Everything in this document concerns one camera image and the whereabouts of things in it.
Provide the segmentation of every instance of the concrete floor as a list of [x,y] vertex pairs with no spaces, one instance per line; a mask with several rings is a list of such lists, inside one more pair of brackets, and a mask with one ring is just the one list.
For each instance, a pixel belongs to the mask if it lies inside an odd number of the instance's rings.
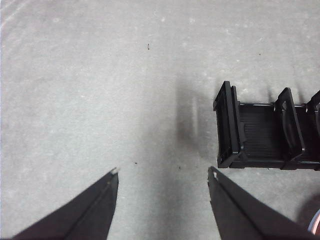
[[[1,236],[119,167],[108,240],[219,239],[207,170],[224,80],[242,102],[284,87],[307,102],[319,1],[1,1]],[[303,226],[320,208],[319,172],[222,172]]]

